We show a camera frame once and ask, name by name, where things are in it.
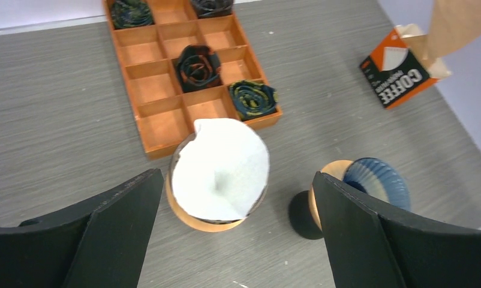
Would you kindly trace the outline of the orange coffee filter box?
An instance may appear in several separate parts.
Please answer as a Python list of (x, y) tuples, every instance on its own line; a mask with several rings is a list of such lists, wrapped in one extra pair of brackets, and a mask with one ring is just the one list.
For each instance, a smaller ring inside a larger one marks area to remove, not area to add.
[(452, 74), (440, 58), (428, 68), (423, 65), (419, 52), (424, 35), (416, 24), (395, 26), (359, 64), (385, 109), (399, 106)]

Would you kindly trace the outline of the clear grey ribbed dripper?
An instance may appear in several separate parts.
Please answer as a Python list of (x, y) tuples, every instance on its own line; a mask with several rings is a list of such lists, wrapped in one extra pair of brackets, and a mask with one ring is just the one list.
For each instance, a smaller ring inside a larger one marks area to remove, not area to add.
[[(172, 176), (173, 176), (173, 171), (176, 167), (176, 164), (179, 161), (179, 153), (190, 141), (194, 140), (194, 138), (195, 138), (195, 134), (194, 133), (190, 134), (180, 144), (178, 144), (178, 146), (176, 147), (176, 150), (174, 151), (174, 153), (171, 156), (168, 173), (170, 175), (172, 194), (173, 194)], [(247, 214), (247, 216), (245, 218), (243, 218), (244, 220), (246, 220), (247, 217), (250, 216), (260, 206), (260, 204), (262, 203), (262, 201), (263, 201), (263, 199), (264, 199), (264, 197), (267, 193), (267, 189), (268, 189), (268, 185), (266, 185), (264, 187), (264, 189), (261, 192), (260, 197), (257, 199), (255, 204), (252, 205), (252, 207), (251, 207), (249, 213)], [(226, 220), (204, 220), (204, 219), (201, 219), (201, 218), (197, 218), (197, 219), (202, 220), (202, 221), (207, 222), (207, 223), (212, 223), (212, 224), (227, 224), (227, 223), (232, 223), (234, 221), (238, 221), (238, 220), (228, 220), (228, 221), (226, 221)]]

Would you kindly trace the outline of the blue ribbed dripper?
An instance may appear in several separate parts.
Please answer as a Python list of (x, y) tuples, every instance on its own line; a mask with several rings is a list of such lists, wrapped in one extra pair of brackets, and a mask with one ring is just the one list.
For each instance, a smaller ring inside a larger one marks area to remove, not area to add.
[(372, 197), (409, 211), (410, 193), (404, 178), (387, 162), (364, 157), (352, 162), (342, 181)]

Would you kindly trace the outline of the wooden ring holder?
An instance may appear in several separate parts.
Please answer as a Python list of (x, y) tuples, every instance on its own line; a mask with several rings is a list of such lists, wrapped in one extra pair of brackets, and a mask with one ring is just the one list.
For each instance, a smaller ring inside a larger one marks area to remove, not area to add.
[[(353, 163), (351, 160), (336, 160), (333, 161), (327, 165), (325, 165), (322, 169), (322, 173), (327, 173), (331, 176), (333, 176), (336, 179), (339, 179), (342, 181), (344, 177), (344, 173), (346, 172), (347, 168)], [(315, 194), (313, 190), (313, 186), (308, 191), (308, 205), (309, 205), (309, 210), (312, 216), (312, 220), (314, 224), (318, 227), (319, 231), (322, 231), (321, 229), (321, 222), (320, 222), (320, 217), (318, 214), (318, 209), (317, 209), (317, 204), (315, 201)]]

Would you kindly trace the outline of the white paper coffee filter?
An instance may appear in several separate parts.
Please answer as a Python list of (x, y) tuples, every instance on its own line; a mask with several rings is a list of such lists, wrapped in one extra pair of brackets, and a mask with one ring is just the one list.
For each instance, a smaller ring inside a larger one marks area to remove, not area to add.
[(267, 186), (270, 159), (261, 137), (231, 118), (197, 119), (195, 138), (178, 153), (172, 192), (190, 216), (244, 219)]

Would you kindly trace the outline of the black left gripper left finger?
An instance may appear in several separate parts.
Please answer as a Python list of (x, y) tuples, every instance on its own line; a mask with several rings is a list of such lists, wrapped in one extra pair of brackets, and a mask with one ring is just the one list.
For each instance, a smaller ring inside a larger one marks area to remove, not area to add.
[(0, 287), (136, 287), (161, 200), (160, 169), (16, 227), (0, 227)]

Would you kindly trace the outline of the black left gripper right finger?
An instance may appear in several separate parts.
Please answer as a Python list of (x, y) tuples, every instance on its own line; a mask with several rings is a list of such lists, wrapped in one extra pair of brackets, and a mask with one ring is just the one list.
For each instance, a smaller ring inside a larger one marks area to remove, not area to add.
[(327, 173), (312, 186), (336, 287), (481, 287), (481, 230), (397, 208)]

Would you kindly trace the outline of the brown paper coffee filter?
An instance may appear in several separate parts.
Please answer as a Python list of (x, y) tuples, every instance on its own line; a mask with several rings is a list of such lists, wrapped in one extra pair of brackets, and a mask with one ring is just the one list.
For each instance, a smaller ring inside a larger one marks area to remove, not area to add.
[(426, 62), (462, 49), (481, 36), (481, 0), (436, 0), (426, 39)]

